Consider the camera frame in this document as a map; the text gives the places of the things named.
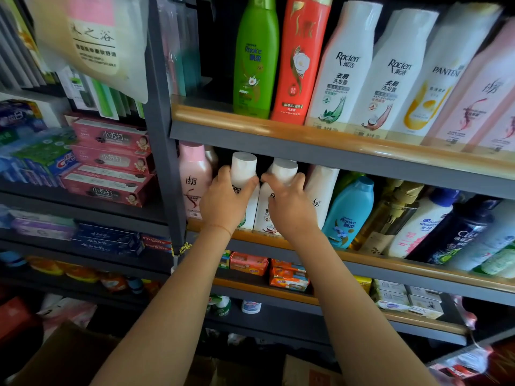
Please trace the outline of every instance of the left hand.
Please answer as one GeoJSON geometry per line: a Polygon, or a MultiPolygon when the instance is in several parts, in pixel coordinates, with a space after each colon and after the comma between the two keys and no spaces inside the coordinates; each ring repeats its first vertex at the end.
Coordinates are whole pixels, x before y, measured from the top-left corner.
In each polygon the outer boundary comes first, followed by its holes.
{"type": "Polygon", "coordinates": [[[205,226],[223,227],[232,234],[241,223],[252,192],[259,183],[251,178],[239,194],[232,189],[230,167],[224,165],[200,199],[200,213],[205,226]]]}

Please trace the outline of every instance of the hand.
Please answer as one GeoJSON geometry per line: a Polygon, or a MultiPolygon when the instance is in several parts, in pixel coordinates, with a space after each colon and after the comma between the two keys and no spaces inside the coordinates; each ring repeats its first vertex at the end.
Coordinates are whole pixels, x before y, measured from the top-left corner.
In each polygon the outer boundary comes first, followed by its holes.
{"type": "Polygon", "coordinates": [[[211,186],[200,199],[200,213],[205,226],[223,227],[231,235],[245,216],[252,192],[258,185],[257,176],[251,178],[239,194],[232,189],[230,167],[224,165],[211,186]]]}
{"type": "Polygon", "coordinates": [[[305,180],[304,173],[298,173],[288,187],[270,173],[261,176],[261,181],[268,183],[275,195],[275,198],[268,198],[270,218],[278,232],[289,242],[304,233],[319,230],[315,207],[302,190],[305,180]]]}

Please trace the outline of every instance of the blue shampoo bottle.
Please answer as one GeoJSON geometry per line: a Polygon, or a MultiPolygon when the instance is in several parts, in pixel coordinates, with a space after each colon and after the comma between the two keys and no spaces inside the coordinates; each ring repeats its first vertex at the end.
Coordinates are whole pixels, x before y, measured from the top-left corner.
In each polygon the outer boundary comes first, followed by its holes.
{"type": "Polygon", "coordinates": [[[374,205],[374,182],[359,177],[336,197],[322,228],[332,246],[347,249],[374,205]]]}

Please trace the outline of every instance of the pink toothpaste box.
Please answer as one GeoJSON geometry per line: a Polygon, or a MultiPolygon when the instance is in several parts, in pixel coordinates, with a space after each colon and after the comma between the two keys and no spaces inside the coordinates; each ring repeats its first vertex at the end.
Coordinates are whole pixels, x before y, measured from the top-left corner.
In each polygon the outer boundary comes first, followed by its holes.
{"type": "Polygon", "coordinates": [[[74,194],[142,207],[148,183],[154,175],[80,164],[61,176],[64,187],[74,194]]]}
{"type": "Polygon", "coordinates": [[[145,129],[87,119],[76,120],[72,123],[72,127],[77,138],[89,146],[104,148],[106,145],[111,145],[134,151],[152,152],[145,129]]]}
{"type": "Polygon", "coordinates": [[[120,149],[114,146],[91,147],[84,142],[72,146],[77,161],[83,164],[125,169],[131,172],[151,173],[154,170],[152,153],[141,150],[120,149]]]}

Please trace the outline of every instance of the green shampoo bottle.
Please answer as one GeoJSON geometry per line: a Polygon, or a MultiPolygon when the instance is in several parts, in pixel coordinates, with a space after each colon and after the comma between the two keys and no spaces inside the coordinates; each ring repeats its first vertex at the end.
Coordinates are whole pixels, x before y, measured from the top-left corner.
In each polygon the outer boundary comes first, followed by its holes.
{"type": "Polygon", "coordinates": [[[275,0],[249,0],[236,39],[235,113],[268,119],[278,56],[275,0]]]}

